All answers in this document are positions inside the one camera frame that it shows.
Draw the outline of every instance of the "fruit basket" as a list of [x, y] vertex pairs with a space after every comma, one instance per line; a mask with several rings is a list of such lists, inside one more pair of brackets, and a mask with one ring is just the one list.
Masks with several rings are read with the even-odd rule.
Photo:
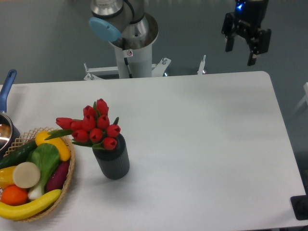
[[[45, 127], [45, 128], [35, 128], [33, 130], [30, 130], [29, 132], [25, 132], [23, 135], [20, 135], [19, 138], [17, 138], [15, 140], [15, 142], [13, 142], [11, 144], [11, 146], [9, 147], [8, 151], [5, 153], [4, 156], [9, 155], [12, 151], [16, 150], [18, 147], [33, 141], [36, 137], [36, 135], [41, 132], [41, 131], [52, 131], [52, 130], [56, 130], [53, 128], [49, 128], [49, 127]], [[73, 172], [74, 172], [74, 168], [75, 168], [75, 149], [74, 146], [71, 142], [71, 140], [69, 139], [68, 136], [65, 137], [61, 137], [62, 141], [66, 144], [66, 146], [68, 147], [69, 151], [70, 151], [70, 158], [68, 160], [69, 162], [69, 168], [68, 168], [68, 173], [66, 175], [66, 180], [64, 182], [63, 188], [61, 189], [61, 194], [59, 196], [59, 198], [53, 203], [51, 204], [49, 207], [47, 207], [46, 209], [44, 209], [41, 212], [38, 212], [28, 218], [25, 219], [18, 219], [16, 221], [22, 221], [22, 222], [31, 222], [34, 220], [38, 220], [41, 219], [43, 217], [45, 217], [46, 215], [48, 215], [49, 213], [51, 213], [63, 200], [63, 198], [65, 197], [69, 185], [71, 183], [72, 180], [72, 176], [73, 176]], [[0, 197], [2, 195], [3, 189], [0, 188]]]

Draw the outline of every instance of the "saucepan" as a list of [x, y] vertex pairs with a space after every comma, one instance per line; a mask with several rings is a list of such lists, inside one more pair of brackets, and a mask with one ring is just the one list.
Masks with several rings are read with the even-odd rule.
[[11, 119], [6, 115], [7, 98], [16, 75], [16, 70], [10, 70], [0, 91], [0, 160], [11, 143], [20, 135]]

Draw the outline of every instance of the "red tulip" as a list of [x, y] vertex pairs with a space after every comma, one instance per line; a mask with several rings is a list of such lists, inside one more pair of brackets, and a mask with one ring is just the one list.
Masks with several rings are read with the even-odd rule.
[[86, 115], [83, 118], [83, 121], [82, 121], [82, 128], [85, 131], [91, 131], [93, 128], [95, 128], [95, 119], [94, 119], [94, 117], [90, 116], [90, 115]]
[[98, 143], [103, 138], [103, 131], [99, 128], [93, 128], [90, 132], [90, 139], [93, 143]]
[[79, 130], [79, 129], [82, 129], [82, 124], [83, 124], [83, 121], [82, 120], [74, 120], [71, 124], [71, 129], [73, 131], [76, 131], [76, 130]]
[[113, 150], [116, 147], [116, 140], [111, 137], [106, 137], [103, 140], [103, 147], [106, 150]]
[[71, 118], [56, 118], [56, 124], [59, 125], [62, 129], [71, 129], [71, 123], [73, 122], [73, 119]]
[[101, 113], [101, 115], [108, 114], [108, 106], [103, 99], [96, 101], [96, 109]]
[[74, 131], [72, 136], [78, 142], [87, 142], [89, 140], [89, 135], [84, 129]]
[[106, 115], [102, 115], [97, 119], [97, 127], [105, 130], [109, 126], [109, 118]]
[[86, 106], [84, 109], [83, 109], [83, 116], [87, 116], [87, 115], [91, 115], [93, 116], [94, 118], [96, 118], [96, 112], [94, 110], [93, 107], [91, 106]]
[[106, 132], [107, 136], [109, 137], [116, 137], [118, 134], [120, 134], [121, 128], [117, 124], [110, 125]]

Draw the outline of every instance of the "yellow pepper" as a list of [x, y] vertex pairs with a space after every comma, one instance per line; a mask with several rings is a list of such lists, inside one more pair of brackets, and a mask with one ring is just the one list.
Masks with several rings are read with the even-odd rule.
[[15, 168], [16, 166], [0, 169], [0, 188], [5, 189], [10, 185], [14, 185], [13, 171]]
[[37, 144], [37, 146], [39, 146], [42, 143], [53, 144], [59, 151], [60, 160], [67, 161], [71, 157], [71, 153], [66, 144], [64, 143], [64, 141], [61, 138], [54, 138], [46, 141], [45, 139], [47, 137], [49, 137], [48, 131], [40, 131], [35, 137], [35, 143]]

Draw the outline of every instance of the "orange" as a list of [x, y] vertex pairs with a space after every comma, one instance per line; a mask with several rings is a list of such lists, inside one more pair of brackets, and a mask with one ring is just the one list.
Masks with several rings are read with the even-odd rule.
[[27, 203], [28, 192], [26, 189], [21, 189], [16, 185], [12, 185], [3, 190], [1, 202], [7, 205], [23, 205]]

